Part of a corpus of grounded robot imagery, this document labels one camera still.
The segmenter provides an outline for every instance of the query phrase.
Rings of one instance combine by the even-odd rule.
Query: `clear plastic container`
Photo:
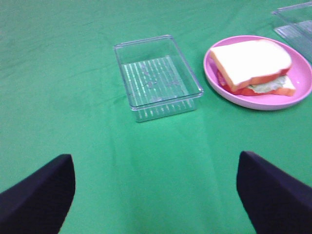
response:
[[[295,50],[312,62],[312,1],[279,8],[274,30]]]
[[[121,43],[114,51],[137,122],[196,109],[203,89],[172,36]]]

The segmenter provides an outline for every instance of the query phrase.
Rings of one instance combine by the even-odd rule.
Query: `green tablecloth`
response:
[[[0,1],[0,191],[62,153],[77,190],[61,234],[252,234],[235,188],[242,150],[312,185],[312,96],[255,111],[218,95],[215,42],[284,42],[271,11],[297,0]],[[205,93],[196,111],[136,123],[113,45],[171,34]]]

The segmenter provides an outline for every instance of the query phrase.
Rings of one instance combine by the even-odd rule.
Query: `plate rim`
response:
[[[212,88],[218,94],[220,94],[222,97],[224,97],[225,99],[227,99],[227,100],[229,100],[229,101],[231,101],[231,102],[233,102],[233,103],[235,103],[237,105],[240,105],[240,106],[243,106],[243,107],[247,107],[247,108],[250,108],[250,109],[255,109],[255,110],[279,110],[279,109],[284,109],[284,108],[287,108],[287,107],[290,107],[290,106],[293,106],[293,105],[299,103],[300,101],[305,99],[311,93],[311,91],[312,91],[312,83],[311,83],[311,85],[308,88],[306,93],[304,93],[303,95],[300,95],[297,99],[294,99],[291,102],[286,102],[286,103],[281,103],[281,104],[268,104],[268,103],[259,103],[259,102],[256,102],[256,101],[249,101],[249,100],[246,100],[243,95],[234,95],[234,94],[231,94],[231,93],[227,92],[226,90],[224,90],[217,83],[215,83],[215,81],[212,80],[212,78],[210,78],[209,73],[208,73],[208,69],[207,69],[208,65],[207,65],[206,61],[208,59],[208,55],[209,55],[209,53],[211,51],[211,48],[215,47],[216,45],[218,45],[218,44],[220,44],[220,43],[222,43],[224,41],[228,41],[228,40],[235,39],[235,38],[268,39],[268,40],[271,40],[271,41],[274,41],[274,42],[278,43],[279,45],[281,45],[283,47],[288,48],[292,52],[296,53],[300,57],[300,59],[306,64],[307,68],[310,70],[311,78],[312,78],[312,67],[311,67],[311,65],[309,64],[309,62],[299,52],[297,52],[292,47],[290,47],[290,46],[288,46],[288,45],[286,45],[286,44],[284,44],[284,43],[282,43],[280,41],[274,40],[272,38],[267,38],[267,37],[262,37],[262,36],[257,36],[257,35],[232,36],[232,37],[224,38],[224,39],[214,43],[207,50],[207,52],[205,53],[204,60],[203,60],[203,66],[204,66],[204,71],[205,71],[205,75],[206,75],[207,81],[212,86]]]

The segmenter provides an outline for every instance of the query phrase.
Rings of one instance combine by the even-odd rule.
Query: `white bread slice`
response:
[[[230,90],[230,87],[226,83],[220,71],[217,71],[217,77],[221,87],[234,95],[258,96],[275,94],[293,96],[296,92],[296,88],[288,76],[281,76],[263,84],[248,85],[247,87],[239,89],[235,92]]]
[[[232,92],[284,76],[292,65],[287,51],[268,39],[213,47],[210,57]]]

